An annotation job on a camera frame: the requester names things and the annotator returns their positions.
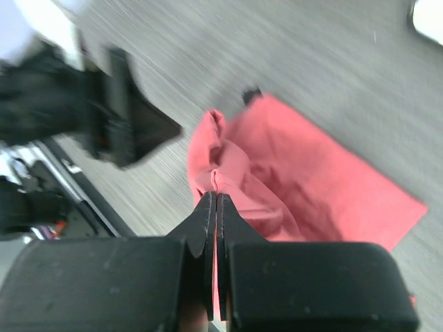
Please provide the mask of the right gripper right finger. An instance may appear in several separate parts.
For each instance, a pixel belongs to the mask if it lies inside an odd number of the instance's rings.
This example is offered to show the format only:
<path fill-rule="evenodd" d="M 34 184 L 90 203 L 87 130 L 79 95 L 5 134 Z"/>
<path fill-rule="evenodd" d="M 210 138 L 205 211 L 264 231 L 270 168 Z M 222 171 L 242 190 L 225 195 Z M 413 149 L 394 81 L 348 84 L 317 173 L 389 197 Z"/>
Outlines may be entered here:
<path fill-rule="evenodd" d="M 271 242 L 217 197 L 219 312 L 229 331 L 417 331 L 391 254 L 374 243 Z"/>

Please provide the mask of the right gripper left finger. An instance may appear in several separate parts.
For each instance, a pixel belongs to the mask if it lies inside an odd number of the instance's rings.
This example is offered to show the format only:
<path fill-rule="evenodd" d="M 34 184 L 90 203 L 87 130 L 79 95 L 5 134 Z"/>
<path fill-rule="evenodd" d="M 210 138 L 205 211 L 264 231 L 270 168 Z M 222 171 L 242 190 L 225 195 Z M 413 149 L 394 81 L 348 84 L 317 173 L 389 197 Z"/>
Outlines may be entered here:
<path fill-rule="evenodd" d="M 194 331 L 213 319 L 217 196 L 163 237 L 34 241 L 1 287 L 2 331 Z"/>

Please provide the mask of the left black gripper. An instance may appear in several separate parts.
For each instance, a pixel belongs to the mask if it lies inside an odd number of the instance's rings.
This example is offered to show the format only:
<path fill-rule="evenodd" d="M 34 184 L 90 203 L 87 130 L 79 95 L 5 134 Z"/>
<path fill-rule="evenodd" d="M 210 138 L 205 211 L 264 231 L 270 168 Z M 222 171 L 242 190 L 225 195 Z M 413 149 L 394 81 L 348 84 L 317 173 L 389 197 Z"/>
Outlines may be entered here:
<path fill-rule="evenodd" d="M 108 48 L 109 72 L 87 62 L 69 66 L 59 50 L 45 45 L 18 65 L 1 62 L 1 140 L 23 145 L 76 133 L 119 168 L 144 159 L 181 135 L 181 125 L 139 89 L 129 54 Z"/>

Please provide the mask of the pink t shirt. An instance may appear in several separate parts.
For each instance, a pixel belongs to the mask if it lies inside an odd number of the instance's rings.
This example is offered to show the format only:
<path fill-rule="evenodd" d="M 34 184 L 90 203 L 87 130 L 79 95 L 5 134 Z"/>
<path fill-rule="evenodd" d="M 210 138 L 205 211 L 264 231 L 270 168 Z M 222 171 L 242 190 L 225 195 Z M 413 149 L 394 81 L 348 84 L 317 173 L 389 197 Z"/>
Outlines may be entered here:
<path fill-rule="evenodd" d="M 226 121 L 206 112 L 190 143 L 195 199 L 228 195 L 271 242 L 374 243 L 389 253 L 426 206 L 290 106 L 257 96 Z"/>

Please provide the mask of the white dry-erase board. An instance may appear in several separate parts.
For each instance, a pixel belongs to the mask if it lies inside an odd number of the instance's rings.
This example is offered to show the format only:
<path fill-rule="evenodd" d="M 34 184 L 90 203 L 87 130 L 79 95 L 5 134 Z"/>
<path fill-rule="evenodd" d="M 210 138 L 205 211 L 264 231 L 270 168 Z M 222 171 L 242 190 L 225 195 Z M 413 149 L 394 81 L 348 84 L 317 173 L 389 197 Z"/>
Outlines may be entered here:
<path fill-rule="evenodd" d="M 442 0 L 416 0 L 410 9 L 410 22 L 423 37 L 442 45 Z"/>

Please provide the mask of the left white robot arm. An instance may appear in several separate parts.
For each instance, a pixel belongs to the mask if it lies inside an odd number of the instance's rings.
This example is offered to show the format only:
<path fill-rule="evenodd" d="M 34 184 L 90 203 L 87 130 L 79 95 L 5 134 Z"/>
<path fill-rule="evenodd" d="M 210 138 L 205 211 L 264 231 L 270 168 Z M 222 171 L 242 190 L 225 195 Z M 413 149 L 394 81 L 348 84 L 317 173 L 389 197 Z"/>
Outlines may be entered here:
<path fill-rule="evenodd" d="M 120 168 L 175 139 L 181 126 L 132 76 L 129 54 L 107 46 L 108 71 L 90 58 L 69 13 L 54 1 L 16 1 L 36 46 L 1 63 L 1 140 L 24 145 L 74 133 L 82 148 Z"/>

